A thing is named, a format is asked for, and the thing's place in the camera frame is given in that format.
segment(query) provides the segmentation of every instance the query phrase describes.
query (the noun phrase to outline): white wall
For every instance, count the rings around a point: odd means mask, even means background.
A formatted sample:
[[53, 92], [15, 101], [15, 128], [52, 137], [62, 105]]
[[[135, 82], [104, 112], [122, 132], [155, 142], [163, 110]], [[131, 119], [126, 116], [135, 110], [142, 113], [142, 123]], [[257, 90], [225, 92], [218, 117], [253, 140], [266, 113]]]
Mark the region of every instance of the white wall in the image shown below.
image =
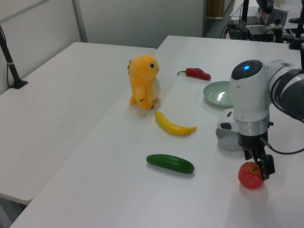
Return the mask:
[[[43, 4], [9, 18], [1, 26], [21, 79], [70, 44], [80, 41], [71, 0], [44, 1]], [[0, 94], [8, 89], [6, 72], [6, 60], [1, 50]]]
[[76, 0], [87, 41], [158, 48], [168, 35], [202, 37], [205, 0]]

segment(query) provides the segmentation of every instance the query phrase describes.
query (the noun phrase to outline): yellow banana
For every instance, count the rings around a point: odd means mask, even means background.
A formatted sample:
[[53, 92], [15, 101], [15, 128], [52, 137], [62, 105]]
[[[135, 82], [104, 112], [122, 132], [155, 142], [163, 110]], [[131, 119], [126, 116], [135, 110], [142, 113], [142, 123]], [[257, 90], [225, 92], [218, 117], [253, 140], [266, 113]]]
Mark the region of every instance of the yellow banana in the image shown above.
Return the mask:
[[155, 120], [165, 131], [175, 135], [187, 135], [196, 130], [196, 126], [182, 127], [171, 123], [161, 112], [155, 113]]

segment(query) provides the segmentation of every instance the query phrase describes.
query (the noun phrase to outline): black pole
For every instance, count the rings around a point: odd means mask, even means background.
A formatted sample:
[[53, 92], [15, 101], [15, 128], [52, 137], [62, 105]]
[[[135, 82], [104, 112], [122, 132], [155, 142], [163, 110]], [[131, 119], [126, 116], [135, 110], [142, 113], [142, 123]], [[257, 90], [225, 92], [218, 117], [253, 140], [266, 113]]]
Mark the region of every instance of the black pole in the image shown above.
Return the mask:
[[8, 49], [8, 46], [6, 45], [6, 40], [4, 38], [4, 34], [2, 33], [2, 28], [0, 28], [0, 46], [1, 46], [1, 49], [5, 56], [6, 62], [9, 65], [11, 74], [14, 78], [14, 85], [11, 88], [20, 89], [21, 87], [26, 85], [28, 82], [22, 81], [18, 75], [15, 64], [13, 62], [13, 59], [10, 56], [10, 51]]
[[242, 20], [245, 23], [247, 22], [248, 6], [249, 6], [249, 0], [244, 0], [244, 2], [243, 2]]
[[300, 20], [298, 23], [298, 27], [295, 32], [294, 40], [289, 44], [289, 49], [292, 50], [301, 50], [302, 49], [302, 42], [301, 42], [301, 33], [304, 24], [304, 6], [302, 5], [302, 10], [300, 14]]

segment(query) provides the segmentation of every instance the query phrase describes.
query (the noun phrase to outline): table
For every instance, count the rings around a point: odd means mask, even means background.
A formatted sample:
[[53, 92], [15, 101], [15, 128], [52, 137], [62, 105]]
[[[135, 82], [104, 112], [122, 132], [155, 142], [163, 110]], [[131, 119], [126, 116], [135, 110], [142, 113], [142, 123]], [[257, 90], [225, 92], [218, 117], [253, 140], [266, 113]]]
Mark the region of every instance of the table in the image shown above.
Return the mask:
[[74, 43], [0, 96], [0, 197], [28, 204], [128, 86], [153, 48]]
[[[153, 110], [129, 106], [128, 87], [11, 228], [235, 228], [301, 227], [304, 222], [304, 153], [274, 154], [276, 173], [256, 191], [240, 186], [243, 152], [217, 146], [215, 130], [224, 108], [203, 99], [211, 82], [229, 80], [248, 59], [279, 57], [300, 66], [288, 45], [169, 36], [154, 53], [159, 62], [159, 101]], [[176, 75], [200, 67], [211, 82]], [[161, 129], [154, 113], [197, 126], [187, 137]], [[271, 107], [270, 143], [280, 150], [303, 147], [303, 124]], [[153, 167], [146, 156], [167, 153], [195, 166], [192, 175]]]

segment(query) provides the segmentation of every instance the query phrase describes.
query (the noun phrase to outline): floor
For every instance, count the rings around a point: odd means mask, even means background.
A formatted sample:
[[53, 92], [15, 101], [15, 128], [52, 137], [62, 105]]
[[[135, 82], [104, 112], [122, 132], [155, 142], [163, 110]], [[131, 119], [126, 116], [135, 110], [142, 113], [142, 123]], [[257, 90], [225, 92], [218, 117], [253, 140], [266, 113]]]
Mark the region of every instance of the floor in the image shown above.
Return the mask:
[[206, 38], [220, 39], [221, 32], [231, 18], [230, 14], [233, 10], [234, 2], [235, 0], [232, 1], [222, 20], [206, 20]]

